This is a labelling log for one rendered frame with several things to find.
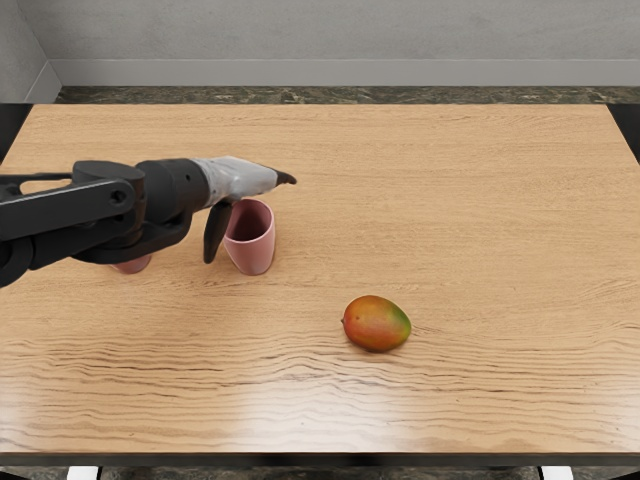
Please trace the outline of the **red-green mango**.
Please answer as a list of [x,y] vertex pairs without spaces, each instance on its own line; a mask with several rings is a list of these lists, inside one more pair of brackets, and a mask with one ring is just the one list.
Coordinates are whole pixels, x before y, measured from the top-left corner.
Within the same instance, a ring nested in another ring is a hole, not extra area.
[[410,336],[412,324],[392,301],[364,295],[352,300],[341,323],[348,339],[370,352],[387,352],[401,346]]

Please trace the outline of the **pink cup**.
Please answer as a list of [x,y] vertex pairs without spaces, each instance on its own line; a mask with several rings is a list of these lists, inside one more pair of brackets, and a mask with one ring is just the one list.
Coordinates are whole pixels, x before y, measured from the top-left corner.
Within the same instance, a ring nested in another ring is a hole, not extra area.
[[244,199],[233,206],[223,242],[241,273],[250,276],[265,273],[273,261],[275,241],[275,217],[266,203]]
[[112,264],[111,267],[122,274],[132,275],[143,271],[149,265],[151,258],[152,255],[147,254],[133,260]]

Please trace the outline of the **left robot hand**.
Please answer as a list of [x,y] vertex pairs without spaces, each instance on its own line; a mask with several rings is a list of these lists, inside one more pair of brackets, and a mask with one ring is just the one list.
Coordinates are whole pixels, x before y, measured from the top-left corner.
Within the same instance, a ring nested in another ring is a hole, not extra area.
[[297,179],[286,172],[233,156],[192,158],[204,174],[209,209],[203,236],[203,260],[211,264],[229,225],[233,205],[246,197],[255,197],[277,186],[295,185]]

